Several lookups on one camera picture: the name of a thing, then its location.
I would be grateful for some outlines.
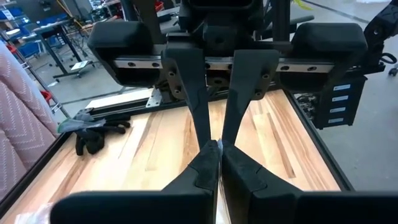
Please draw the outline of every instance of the label sticker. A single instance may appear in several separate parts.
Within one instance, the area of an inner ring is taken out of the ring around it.
[[[335,118],[335,119],[330,119],[328,121],[329,124],[337,123],[337,122],[342,122],[344,121],[344,118]]]
[[[346,108],[345,108],[345,107],[331,109],[331,110],[330,110],[330,113],[337,113],[337,112],[343,112],[343,111],[346,111]]]
[[[338,91],[338,90],[347,90],[351,88],[351,84],[347,84],[347,85],[341,85],[341,86],[335,86],[333,88],[333,91]]]
[[[337,102],[337,101],[342,101],[342,100],[348,100],[348,95],[346,96],[338,96],[338,97],[334,97],[331,99],[332,102]]]

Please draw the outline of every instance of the wooden tabletop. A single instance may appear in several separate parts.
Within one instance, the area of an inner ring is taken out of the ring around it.
[[[226,102],[210,103],[211,136],[219,139]],[[160,190],[198,153],[189,110],[175,108],[131,118],[124,135],[109,134],[105,148],[78,157],[73,134],[43,168],[0,223],[85,190]],[[339,190],[283,91],[252,101],[236,145],[275,175],[302,190]],[[219,200],[218,223],[229,223]]]

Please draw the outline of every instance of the black glove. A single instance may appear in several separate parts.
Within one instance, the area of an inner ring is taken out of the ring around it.
[[[105,124],[95,128],[83,128],[76,130],[76,154],[83,155],[83,148],[86,146],[88,153],[96,154],[105,145],[105,133],[112,131],[119,134],[126,133],[126,128],[130,128],[128,123],[130,116],[126,114],[109,115],[105,118]]]

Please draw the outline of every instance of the pink jacket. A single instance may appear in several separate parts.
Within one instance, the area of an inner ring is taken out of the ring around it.
[[[0,200],[55,140],[56,126],[39,89],[0,42]]]

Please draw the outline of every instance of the work glove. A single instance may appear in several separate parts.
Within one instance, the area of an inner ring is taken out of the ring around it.
[[[73,119],[67,119],[58,127],[60,133],[76,133],[76,154],[83,155],[84,146],[88,153],[96,154],[105,145],[105,134],[114,132],[119,134],[126,133],[126,128],[130,128],[130,116],[127,114],[114,114],[101,119],[93,119],[87,113],[77,114]]]

